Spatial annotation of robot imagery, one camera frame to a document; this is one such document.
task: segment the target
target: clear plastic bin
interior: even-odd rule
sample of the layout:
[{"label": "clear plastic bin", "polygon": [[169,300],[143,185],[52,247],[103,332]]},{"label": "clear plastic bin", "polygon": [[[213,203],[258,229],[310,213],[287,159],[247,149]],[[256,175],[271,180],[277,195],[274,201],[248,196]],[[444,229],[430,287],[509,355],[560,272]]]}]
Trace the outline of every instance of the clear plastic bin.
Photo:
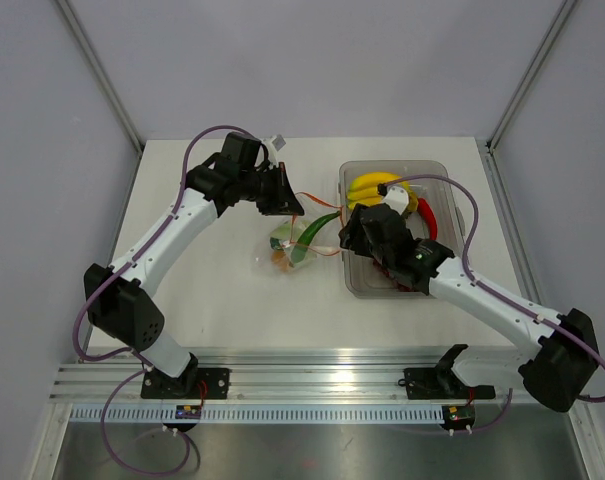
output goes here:
[{"label": "clear plastic bin", "polygon": [[[340,167],[339,196],[342,205],[347,205],[346,192],[351,182],[369,172],[390,172],[397,175],[435,174],[448,177],[444,165],[433,160],[366,160],[347,162]],[[455,205],[451,186],[448,183],[422,179],[410,182],[418,197],[425,198],[438,223],[437,241],[460,255],[463,246],[463,220]],[[351,212],[345,208],[346,221]],[[417,212],[407,219],[407,226],[414,238],[427,238],[428,229]],[[347,288],[358,298],[424,297],[418,292],[402,292],[374,265],[370,258],[360,257],[353,252],[343,252],[344,277]]]}]

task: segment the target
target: yellow banana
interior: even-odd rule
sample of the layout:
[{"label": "yellow banana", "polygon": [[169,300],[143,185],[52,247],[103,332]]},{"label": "yellow banana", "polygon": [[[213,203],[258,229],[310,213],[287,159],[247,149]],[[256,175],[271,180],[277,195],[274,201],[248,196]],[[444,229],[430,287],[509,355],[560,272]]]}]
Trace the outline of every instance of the yellow banana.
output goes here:
[{"label": "yellow banana", "polygon": [[[377,205],[382,200],[382,197],[378,195],[378,185],[397,180],[398,178],[400,178],[399,175],[388,172],[371,172],[360,175],[351,182],[346,194],[346,197],[349,200],[349,209],[353,210],[358,203],[368,207]],[[409,212],[416,211],[418,207],[417,195],[413,192],[408,182],[401,182],[399,185],[409,192],[409,205],[407,210]]]},{"label": "yellow banana", "polygon": [[353,210],[358,203],[366,207],[372,207],[373,205],[377,205],[381,201],[382,197],[380,195],[376,195],[375,197],[360,198],[355,202],[349,202],[349,210]]},{"label": "yellow banana", "polygon": [[378,187],[366,187],[362,190],[349,190],[346,193],[346,198],[350,201],[360,200],[361,198],[375,197],[378,196]]},{"label": "yellow banana", "polygon": [[360,175],[353,182],[351,182],[351,186],[349,187],[350,191],[362,190],[363,188],[368,187],[377,187],[380,183],[387,183],[393,180],[397,180],[400,178],[399,175],[395,173],[388,172],[371,172],[365,173],[364,175]]}]

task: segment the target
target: white table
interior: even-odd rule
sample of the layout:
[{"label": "white table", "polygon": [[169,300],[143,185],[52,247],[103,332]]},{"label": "white table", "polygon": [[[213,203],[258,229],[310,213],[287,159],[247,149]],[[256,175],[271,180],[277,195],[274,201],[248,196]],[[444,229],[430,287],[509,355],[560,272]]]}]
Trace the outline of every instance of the white table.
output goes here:
[{"label": "white table", "polygon": [[[188,141],[146,145],[116,256],[133,245],[175,198]],[[219,151],[204,140],[191,166]],[[338,169],[350,160],[436,160],[471,190],[480,225],[471,250],[476,270],[519,293],[489,185],[473,138],[289,138],[286,162],[293,189],[337,202]],[[472,211],[454,191],[467,226]],[[278,219],[243,203],[198,236],[164,278],[154,297],[166,326],[188,347],[396,348],[454,343],[502,346],[508,341],[458,308],[432,298],[357,299],[346,288],[340,256],[321,259],[292,275],[256,266],[255,252]],[[119,342],[97,329],[90,347]]]}]

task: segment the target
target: white wall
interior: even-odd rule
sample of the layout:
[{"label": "white wall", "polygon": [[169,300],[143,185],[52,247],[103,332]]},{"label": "white wall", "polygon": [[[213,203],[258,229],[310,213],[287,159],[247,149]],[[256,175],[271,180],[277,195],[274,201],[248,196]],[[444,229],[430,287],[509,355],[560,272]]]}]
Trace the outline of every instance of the white wall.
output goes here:
[{"label": "white wall", "polygon": [[0,0],[0,479],[24,472],[135,165],[52,2]]},{"label": "white wall", "polygon": [[560,3],[72,0],[145,138],[486,138]]},{"label": "white wall", "polygon": [[605,0],[581,2],[498,151],[546,298],[591,315],[605,356]]}]

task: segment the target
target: red pepper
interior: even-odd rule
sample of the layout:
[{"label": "red pepper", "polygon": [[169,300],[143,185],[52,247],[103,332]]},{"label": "red pepper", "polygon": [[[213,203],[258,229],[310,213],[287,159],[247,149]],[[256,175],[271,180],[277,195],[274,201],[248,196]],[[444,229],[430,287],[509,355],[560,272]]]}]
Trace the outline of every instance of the red pepper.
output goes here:
[{"label": "red pepper", "polygon": [[427,202],[424,198],[418,198],[418,213],[426,226],[429,228],[429,238],[431,240],[437,240],[438,238],[438,222],[435,220],[435,215],[433,215],[433,210],[431,210],[431,206],[429,202]]}]

